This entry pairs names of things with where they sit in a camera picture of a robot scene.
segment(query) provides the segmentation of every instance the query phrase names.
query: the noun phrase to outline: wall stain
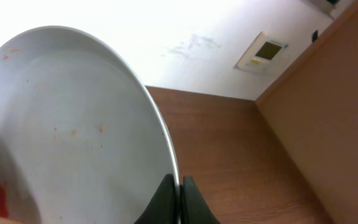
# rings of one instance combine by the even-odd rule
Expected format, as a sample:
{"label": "wall stain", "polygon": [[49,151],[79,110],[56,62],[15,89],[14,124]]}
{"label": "wall stain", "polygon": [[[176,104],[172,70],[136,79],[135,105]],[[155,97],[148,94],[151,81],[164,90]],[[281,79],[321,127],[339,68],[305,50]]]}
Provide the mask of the wall stain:
{"label": "wall stain", "polygon": [[181,41],[178,46],[168,49],[168,53],[181,55],[186,59],[197,59],[192,56],[192,51],[200,52],[205,50],[219,49],[223,45],[218,44],[213,38],[193,34],[188,42]]}

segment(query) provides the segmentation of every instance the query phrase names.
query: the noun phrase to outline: food residue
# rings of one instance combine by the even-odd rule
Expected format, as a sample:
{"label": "food residue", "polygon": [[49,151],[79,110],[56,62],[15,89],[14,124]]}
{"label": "food residue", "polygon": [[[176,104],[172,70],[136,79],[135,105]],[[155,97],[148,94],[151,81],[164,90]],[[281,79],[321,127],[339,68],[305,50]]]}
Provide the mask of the food residue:
{"label": "food residue", "polygon": [[71,135],[74,137],[76,134],[77,134],[77,130],[76,130],[76,129],[73,129],[73,130],[71,131]]}
{"label": "food residue", "polygon": [[0,184],[0,217],[8,218],[9,212],[6,207],[6,192],[4,187]]}
{"label": "food residue", "polygon": [[100,132],[100,133],[103,133],[103,123],[101,123],[101,124],[99,125],[99,132]]}

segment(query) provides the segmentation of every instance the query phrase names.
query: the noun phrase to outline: wooden panel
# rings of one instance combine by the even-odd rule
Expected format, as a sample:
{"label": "wooden panel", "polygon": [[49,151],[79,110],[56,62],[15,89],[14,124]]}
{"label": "wooden panel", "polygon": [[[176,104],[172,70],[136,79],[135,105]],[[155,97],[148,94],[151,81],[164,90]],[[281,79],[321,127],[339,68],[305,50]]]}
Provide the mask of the wooden panel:
{"label": "wooden panel", "polygon": [[148,89],[221,223],[331,223],[253,101]]}
{"label": "wooden panel", "polygon": [[256,100],[260,105],[274,90],[279,87],[285,80],[296,72],[296,70],[305,63],[317,49],[319,49],[340,26],[349,20],[352,15],[358,11],[358,0],[349,6],[319,37],[313,42]]}
{"label": "wooden panel", "polygon": [[358,223],[358,11],[260,104],[336,223]]}

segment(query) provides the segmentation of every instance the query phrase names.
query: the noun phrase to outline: white plate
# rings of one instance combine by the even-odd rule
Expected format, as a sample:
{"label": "white plate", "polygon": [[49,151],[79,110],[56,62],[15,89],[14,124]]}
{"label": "white plate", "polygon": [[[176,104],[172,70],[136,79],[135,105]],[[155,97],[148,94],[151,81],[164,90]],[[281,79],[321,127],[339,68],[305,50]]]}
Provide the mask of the white plate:
{"label": "white plate", "polygon": [[0,184],[10,217],[134,223],[178,169],[153,99],[100,40],[66,27],[0,48]]}

